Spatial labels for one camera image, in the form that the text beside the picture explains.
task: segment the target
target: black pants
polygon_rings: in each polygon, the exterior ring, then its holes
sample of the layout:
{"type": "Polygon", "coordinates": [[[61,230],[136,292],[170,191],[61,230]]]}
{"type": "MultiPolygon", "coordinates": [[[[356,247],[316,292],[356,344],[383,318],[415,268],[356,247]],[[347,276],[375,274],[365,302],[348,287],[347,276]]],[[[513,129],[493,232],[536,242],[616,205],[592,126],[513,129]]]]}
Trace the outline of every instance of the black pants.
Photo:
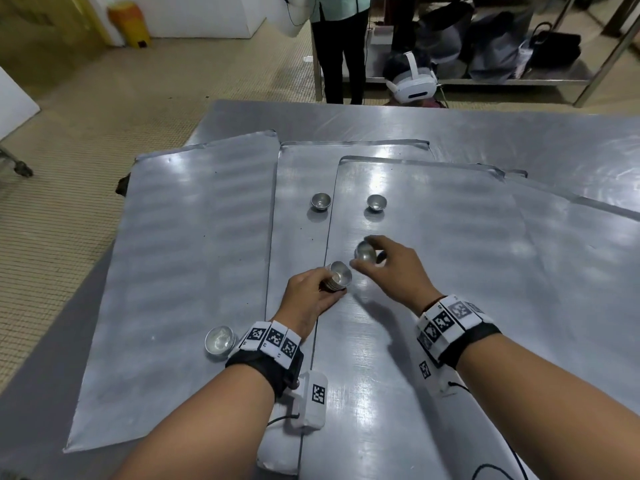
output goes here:
{"type": "Polygon", "coordinates": [[[342,53],[349,69],[351,104],[362,104],[364,97],[364,35],[369,10],[327,22],[321,13],[320,22],[312,23],[318,62],[324,74],[324,95],[329,104],[342,104],[342,53]]]}

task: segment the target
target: person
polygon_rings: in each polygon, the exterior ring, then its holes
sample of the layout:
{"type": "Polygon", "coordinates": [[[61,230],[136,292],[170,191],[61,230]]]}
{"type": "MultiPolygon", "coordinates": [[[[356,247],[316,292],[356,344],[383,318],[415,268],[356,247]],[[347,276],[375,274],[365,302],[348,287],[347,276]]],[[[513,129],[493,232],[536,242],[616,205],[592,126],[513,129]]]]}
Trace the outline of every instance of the person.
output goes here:
{"type": "MultiPolygon", "coordinates": [[[[366,239],[387,253],[384,266],[351,265],[390,298],[420,315],[444,297],[414,250],[385,236],[366,239]]],[[[318,316],[344,296],[320,290],[329,276],[322,267],[293,276],[273,320],[306,339],[318,316]]],[[[640,417],[596,387],[500,333],[464,348],[456,370],[540,479],[640,479],[640,417]]],[[[265,376],[231,365],[164,419],[113,478],[242,478],[255,465],[274,400],[265,376]]]]}
{"type": "Polygon", "coordinates": [[[371,0],[314,0],[311,30],[324,74],[328,104],[343,104],[342,53],[349,70],[351,104],[362,104],[365,83],[365,34],[371,0]]]}

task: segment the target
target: caster wheel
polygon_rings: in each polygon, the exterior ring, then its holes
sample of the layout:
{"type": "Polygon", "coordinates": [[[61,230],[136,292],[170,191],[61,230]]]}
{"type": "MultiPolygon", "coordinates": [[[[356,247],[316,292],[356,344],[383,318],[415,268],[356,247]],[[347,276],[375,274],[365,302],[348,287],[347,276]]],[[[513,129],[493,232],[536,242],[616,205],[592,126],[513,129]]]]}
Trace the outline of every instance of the caster wheel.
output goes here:
{"type": "Polygon", "coordinates": [[[13,169],[21,177],[33,177],[33,170],[25,162],[18,162],[13,169]]]}

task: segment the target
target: small metal bowl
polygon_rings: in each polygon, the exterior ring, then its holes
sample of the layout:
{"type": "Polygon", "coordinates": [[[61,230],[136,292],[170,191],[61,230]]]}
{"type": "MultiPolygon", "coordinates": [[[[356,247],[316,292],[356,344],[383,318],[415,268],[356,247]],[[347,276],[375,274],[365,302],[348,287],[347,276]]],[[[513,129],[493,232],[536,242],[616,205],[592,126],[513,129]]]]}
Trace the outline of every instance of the small metal bowl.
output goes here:
{"type": "Polygon", "coordinates": [[[215,358],[224,358],[236,345],[236,334],[228,326],[212,328],[204,339],[204,350],[215,358]]]}
{"type": "Polygon", "coordinates": [[[373,212],[382,212],[387,207],[387,199],[378,194],[369,195],[367,205],[373,212]]]}
{"type": "Polygon", "coordinates": [[[351,283],[351,270],[342,261],[334,261],[326,267],[332,272],[333,276],[323,281],[329,291],[340,291],[351,283]]]}
{"type": "Polygon", "coordinates": [[[363,261],[376,262],[378,256],[376,250],[370,243],[367,241],[361,241],[356,246],[356,250],[353,252],[353,257],[363,261]]]}
{"type": "Polygon", "coordinates": [[[311,197],[311,206],[314,209],[318,210],[326,210],[331,205],[331,197],[328,194],[324,194],[322,192],[315,194],[311,197]]]}

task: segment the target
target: person wearing vr headset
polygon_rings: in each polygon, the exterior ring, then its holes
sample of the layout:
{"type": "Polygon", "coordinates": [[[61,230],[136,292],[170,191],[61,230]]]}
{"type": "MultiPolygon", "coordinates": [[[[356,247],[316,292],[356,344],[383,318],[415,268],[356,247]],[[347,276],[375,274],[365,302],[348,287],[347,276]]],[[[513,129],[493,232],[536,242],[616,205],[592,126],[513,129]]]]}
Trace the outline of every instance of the person wearing vr headset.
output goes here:
{"type": "Polygon", "coordinates": [[[343,104],[342,53],[349,70],[351,104],[362,104],[365,83],[364,37],[371,0],[313,0],[311,29],[324,74],[329,104],[343,104]]]}
{"type": "MultiPolygon", "coordinates": [[[[640,479],[639,416],[502,335],[478,306],[445,296],[433,286],[414,250],[385,236],[366,240],[386,252],[386,261],[380,266],[353,260],[351,266],[419,317],[425,351],[457,370],[540,479],[640,479]],[[431,342],[430,327],[442,330],[448,322],[449,341],[440,334],[431,342]]],[[[318,316],[346,293],[322,290],[321,282],[330,276],[324,267],[293,276],[273,320],[259,323],[266,324],[265,330],[280,330],[285,341],[291,338],[299,346],[318,316]]],[[[248,333],[242,343],[250,338],[248,333]]],[[[291,382],[274,355],[254,348],[236,351],[224,371],[133,450],[114,480],[249,475],[274,400],[291,382]]]]}

